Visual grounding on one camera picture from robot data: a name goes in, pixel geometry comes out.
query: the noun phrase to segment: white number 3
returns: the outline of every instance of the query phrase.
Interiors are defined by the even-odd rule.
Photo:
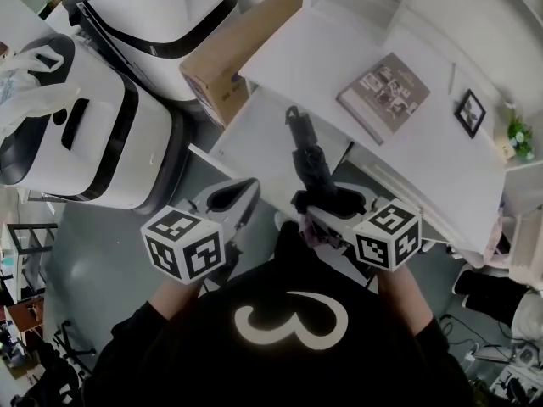
[[[347,332],[349,316],[341,303],[321,294],[301,293],[297,291],[289,291],[288,294],[301,295],[324,303],[336,315],[336,327],[326,336],[316,336],[304,327],[298,318],[298,314],[294,312],[290,319],[282,326],[272,330],[259,330],[249,324],[249,316],[253,313],[253,307],[244,306],[236,310],[234,315],[234,322],[236,323],[239,334],[250,343],[270,345],[278,343],[288,335],[295,333],[307,348],[314,350],[329,349],[342,339],[345,332]]]

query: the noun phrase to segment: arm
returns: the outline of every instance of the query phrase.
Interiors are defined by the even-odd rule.
[[[149,304],[165,319],[171,320],[198,293],[201,286],[201,282],[183,285],[171,280],[165,281],[149,300]]]
[[[434,319],[417,281],[406,265],[394,272],[380,271],[378,287],[379,296],[401,316],[413,336]]]
[[[113,339],[100,353],[92,376],[86,380],[86,405],[104,405],[108,396],[119,397],[115,398],[116,403],[124,404],[148,348],[168,320],[196,296],[200,285],[199,282],[185,286],[175,281],[165,281],[132,317],[113,328]],[[109,398],[106,404],[115,404],[112,401]]]
[[[462,368],[449,354],[449,343],[426,303],[417,281],[403,265],[378,274],[379,296],[391,306],[416,338],[432,372],[434,385],[448,393],[448,405],[473,405],[473,390]]]

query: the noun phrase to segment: white wall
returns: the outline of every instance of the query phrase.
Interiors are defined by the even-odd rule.
[[[20,0],[0,0],[0,41],[15,51],[52,33],[53,29]]]
[[[240,0],[242,9],[261,0]],[[543,27],[520,0],[412,0],[526,115],[543,109]]]

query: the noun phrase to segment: white plastic bag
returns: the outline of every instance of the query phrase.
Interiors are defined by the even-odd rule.
[[[37,57],[53,60],[48,67]],[[73,103],[80,92],[78,86],[59,83],[40,86],[28,71],[54,72],[64,58],[49,46],[34,48],[7,58],[0,65],[0,137],[12,134],[25,118],[52,114]]]

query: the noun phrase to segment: green plant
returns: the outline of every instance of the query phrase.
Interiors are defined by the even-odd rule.
[[[534,158],[534,147],[532,146],[532,129],[524,124],[521,116],[512,113],[507,128],[507,136],[515,148],[518,156],[531,160]]]

